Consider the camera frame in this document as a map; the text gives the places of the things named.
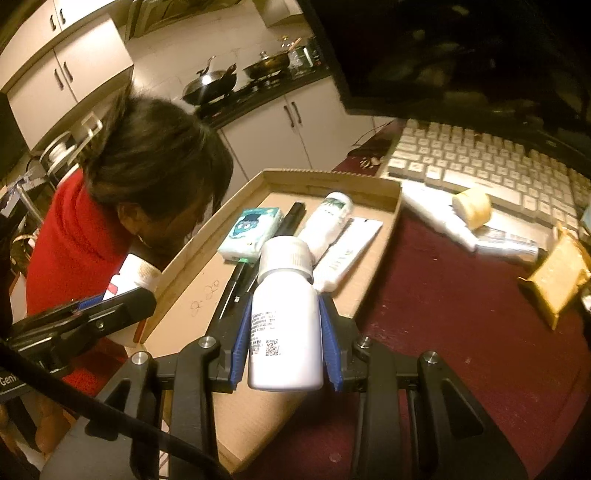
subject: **person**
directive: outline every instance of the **person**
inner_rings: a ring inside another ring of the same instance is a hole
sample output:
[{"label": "person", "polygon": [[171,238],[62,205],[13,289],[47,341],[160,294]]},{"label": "person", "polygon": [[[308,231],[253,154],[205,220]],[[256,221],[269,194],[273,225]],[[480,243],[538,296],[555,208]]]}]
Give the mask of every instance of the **person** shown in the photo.
[{"label": "person", "polygon": [[[28,315],[104,293],[130,252],[163,270],[209,205],[219,208],[233,170],[217,133],[171,102],[129,89],[79,164],[57,189],[33,250]],[[96,395],[126,359],[121,345],[103,338],[72,361],[64,380]],[[61,439],[67,428],[56,422]],[[56,439],[41,430],[38,446],[50,453]]]}]

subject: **red sweater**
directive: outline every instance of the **red sweater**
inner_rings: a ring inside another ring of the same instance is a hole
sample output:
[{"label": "red sweater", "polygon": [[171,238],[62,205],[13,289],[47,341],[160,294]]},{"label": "red sweater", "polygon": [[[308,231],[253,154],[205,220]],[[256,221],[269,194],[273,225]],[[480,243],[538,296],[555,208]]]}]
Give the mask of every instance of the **red sweater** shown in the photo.
[{"label": "red sweater", "polygon": [[[103,293],[131,247],[133,236],[115,212],[94,202],[79,170],[60,186],[41,228],[27,274],[27,313]],[[126,360],[125,349],[102,339],[72,362],[64,377],[96,395]]]}]

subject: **white cabinet door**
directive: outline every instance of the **white cabinet door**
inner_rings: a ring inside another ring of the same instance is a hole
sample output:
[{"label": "white cabinet door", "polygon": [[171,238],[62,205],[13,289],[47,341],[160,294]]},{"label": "white cabinet door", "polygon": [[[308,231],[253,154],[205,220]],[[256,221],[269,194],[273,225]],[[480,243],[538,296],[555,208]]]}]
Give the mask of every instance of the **white cabinet door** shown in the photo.
[{"label": "white cabinet door", "polygon": [[291,126],[283,97],[260,106],[222,129],[251,179],[265,168],[310,168],[306,149]]},{"label": "white cabinet door", "polygon": [[107,80],[133,66],[115,24],[102,16],[55,47],[64,75],[79,102]]},{"label": "white cabinet door", "polygon": [[348,115],[331,78],[319,80],[286,96],[310,163],[315,170],[332,170],[360,137],[374,133],[370,116]]},{"label": "white cabinet door", "polygon": [[114,0],[54,0],[61,29],[78,22],[99,8],[109,5]]},{"label": "white cabinet door", "polygon": [[47,0],[25,20],[0,54],[0,87],[60,32],[53,0]]},{"label": "white cabinet door", "polygon": [[20,78],[7,96],[30,149],[76,105],[53,50]]}]

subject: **qr code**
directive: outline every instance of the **qr code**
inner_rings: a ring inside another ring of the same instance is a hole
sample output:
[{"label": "qr code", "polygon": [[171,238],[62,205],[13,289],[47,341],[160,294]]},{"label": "qr code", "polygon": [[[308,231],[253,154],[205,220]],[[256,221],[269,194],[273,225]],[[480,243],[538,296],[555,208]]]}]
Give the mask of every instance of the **qr code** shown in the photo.
[{"label": "qr code", "polygon": [[265,350],[265,356],[279,355],[279,341],[278,340],[267,340],[267,349]]}]

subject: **gold snack package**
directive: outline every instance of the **gold snack package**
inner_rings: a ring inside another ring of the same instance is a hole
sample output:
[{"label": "gold snack package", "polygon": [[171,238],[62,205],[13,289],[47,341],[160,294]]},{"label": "gold snack package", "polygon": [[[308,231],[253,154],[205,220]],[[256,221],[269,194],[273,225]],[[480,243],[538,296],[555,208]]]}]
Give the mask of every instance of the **gold snack package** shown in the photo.
[{"label": "gold snack package", "polygon": [[534,292],[546,321],[556,330],[560,312],[591,278],[591,257],[575,235],[558,226],[558,240],[546,260],[519,284]]}]

